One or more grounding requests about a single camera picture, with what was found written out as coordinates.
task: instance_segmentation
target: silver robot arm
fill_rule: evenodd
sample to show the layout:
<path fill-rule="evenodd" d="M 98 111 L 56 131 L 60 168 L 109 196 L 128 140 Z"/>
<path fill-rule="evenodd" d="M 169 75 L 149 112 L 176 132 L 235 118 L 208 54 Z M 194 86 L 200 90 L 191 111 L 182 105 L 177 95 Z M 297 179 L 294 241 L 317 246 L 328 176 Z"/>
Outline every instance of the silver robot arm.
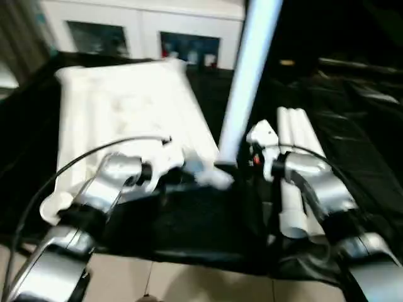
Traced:
<path fill-rule="evenodd" d="M 160 176 L 183 163 L 182 151 L 172 146 L 146 163 L 140 157 L 107 155 L 20 269 L 6 301 L 82 301 L 90 280 L 87 263 L 122 190 L 152 192 Z"/>
<path fill-rule="evenodd" d="M 306 197 L 344 276 L 344 295 L 350 301 L 403 301 L 403 268 L 377 233 L 365 230 L 361 213 L 345 184 L 322 159 L 276 148 L 278 138 L 267 121 L 247 136 L 257 147 L 267 181 L 282 177 Z"/>

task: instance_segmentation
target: tiled floor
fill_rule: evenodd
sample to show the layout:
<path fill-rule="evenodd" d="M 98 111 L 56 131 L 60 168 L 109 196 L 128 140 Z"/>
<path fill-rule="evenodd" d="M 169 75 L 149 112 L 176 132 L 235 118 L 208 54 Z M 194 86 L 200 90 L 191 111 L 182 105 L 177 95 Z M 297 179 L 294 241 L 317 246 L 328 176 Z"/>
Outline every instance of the tiled floor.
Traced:
<path fill-rule="evenodd" d="M 0 274 L 8 251 L 0 246 Z M 16 260 L 16 270 L 24 262 Z M 341 291 L 319 282 L 274 281 L 204 267 L 94 255 L 84 302 L 135 302 L 146 292 L 165 302 L 343 302 Z"/>

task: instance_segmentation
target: black cable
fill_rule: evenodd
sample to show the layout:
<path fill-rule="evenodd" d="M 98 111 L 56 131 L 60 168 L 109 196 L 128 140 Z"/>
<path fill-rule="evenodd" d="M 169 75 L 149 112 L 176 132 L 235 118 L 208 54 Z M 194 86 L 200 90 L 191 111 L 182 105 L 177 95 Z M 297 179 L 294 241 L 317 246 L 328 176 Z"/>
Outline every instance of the black cable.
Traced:
<path fill-rule="evenodd" d="M 15 257 L 15 253 L 16 253 L 16 251 L 18 249 L 18 244 L 20 242 L 21 233 L 22 233 L 22 231 L 24 229 L 24 226 L 25 226 L 25 221 L 28 218 L 28 215 L 30 214 L 33 206 L 37 202 L 37 199 L 43 194 L 44 190 L 51 183 L 53 183 L 56 180 L 56 178 L 58 178 L 68 168 L 70 168 L 71 166 L 73 166 L 74 164 L 79 162 L 80 160 L 82 160 L 82 159 L 90 156 L 91 154 L 94 154 L 94 153 L 96 153 L 96 152 L 98 152 L 98 151 L 100 151 L 102 149 L 108 148 L 108 147 L 113 146 L 113 145 L 118 145 L 119 143 L 129 142 L 131 140 L 160 140 L 163 143 L 170 141 L 170 140 L 167 140 L 164 137 L 145 135 L 145 136 L 138 136 L 138 137 L 123 138 L 121 140 L 116 140 L 114 142 L 107 143 L 105 145 L 96 147 L 96 148 L 94 148 L 94 149 L 92 149 L 92 150 L 80 155 L 79 157 L 77 157 L 76 159 L 72 160 L 67 165 L 65 165 L 63 168 L 61 168 L 59 171 L 57 171 L 47 182 L 45 182 L 45 184 L 31 198 L 31 200 L 27 204 L 24 212 L 22 213 L 22 215 L 20 217 L 20 220 L 18 221 L 16 231 L 15 231 L 14 237 L 13 237 L 13 239 L 11 241 L 11 246 L 9 248 L 10 249 L 10 255 L 9 255 L 9 259 L 8 259 L 8 263 L 7 263 L 6 274 L 4 275 L 3 294 L 2 294 L 2 297 L 1 297 L 2 302 L 6 301 L 6 297 L 7 297 L 7 294 L 8 294 L 9 284 L 10 284 L 10 280 L 11 280 L 11 272 L 12 272 L 13 266 L 14 266 L 14 257 Z"/>

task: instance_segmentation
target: wrinkled black fabric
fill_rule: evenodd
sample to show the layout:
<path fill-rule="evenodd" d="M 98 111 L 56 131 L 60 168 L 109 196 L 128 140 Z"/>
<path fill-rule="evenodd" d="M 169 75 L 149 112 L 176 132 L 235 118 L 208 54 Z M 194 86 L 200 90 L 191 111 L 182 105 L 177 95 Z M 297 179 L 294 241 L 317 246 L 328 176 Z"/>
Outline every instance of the wrinkled black fabric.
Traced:
<path fill-rule="evenodd" d="M 56 169 L 60 85 L 54 72 L 70 65 L 126 62 L 62 53 L 0 103 L 0 134 L 7 146 L 0 150 L 0 238 L 7 242 L 30 197 Z M 232 73 L 188 72 L 188 79 L 218 142 Z M 263 76 L 249 126 L 266 118 L 276 129 L 278 106 L 307 110 L 328 158 L 354 178 L 348 187 L 363 210 L 366 228 L 382 234 L 401 259 L 403 164 L 399 142 L 389 139 L 389 133 L 403 130 L 400 106 L 367 100 L 346 81 L 314 77 L 282 84 Z M 278 183 L 268 184 L 250 171 L 247 156 L 244 144 L 238 169 L 219 166 L 236 180 L 226 192 L 193 187 L 118 206 L 99 251 L 339 284 L 342 275 L 326 241 L 290 240 L 280 234 Z M 263 201 L 271 205 L 265 214 Z M 38 213 L 39 204 L 23 234 L 29 242 L 40 239 L 48 228 Z"/>

